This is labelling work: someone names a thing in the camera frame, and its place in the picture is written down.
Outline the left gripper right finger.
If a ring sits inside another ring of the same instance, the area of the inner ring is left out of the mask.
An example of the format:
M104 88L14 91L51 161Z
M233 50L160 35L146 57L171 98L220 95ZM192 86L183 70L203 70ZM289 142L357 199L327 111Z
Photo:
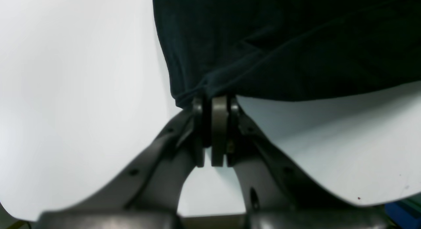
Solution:
M211 102L212 166L232 167L246 229L388 229L378 207L352 206L325 190L272 144L233 97Z

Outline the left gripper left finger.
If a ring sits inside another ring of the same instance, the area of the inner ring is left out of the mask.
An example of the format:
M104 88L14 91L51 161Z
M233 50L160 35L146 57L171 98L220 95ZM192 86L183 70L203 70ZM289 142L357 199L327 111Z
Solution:
M43 213L36 228L182 229L178 203L191 171L204 166L205 116L196 97L105 187L71 208Z

